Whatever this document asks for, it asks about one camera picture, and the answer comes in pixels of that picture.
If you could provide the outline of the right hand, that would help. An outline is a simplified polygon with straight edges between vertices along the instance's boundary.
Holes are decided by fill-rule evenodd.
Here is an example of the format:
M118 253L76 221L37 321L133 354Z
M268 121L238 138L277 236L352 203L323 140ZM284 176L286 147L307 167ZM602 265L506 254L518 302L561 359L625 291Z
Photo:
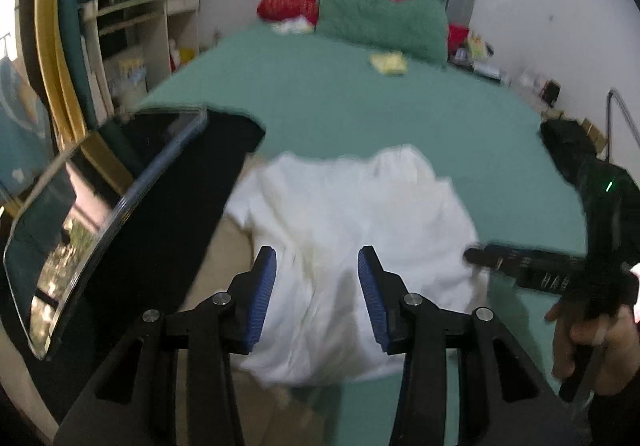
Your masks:
M575 348L592 346L603 353L601 366L593 382L598 395L613 396L623 391L639 371L639 331L634 310L621 305L615 316L600 316L593 321L570 323L568 305L558 302L544 315L555 323L552 374L564 381L576 367Z

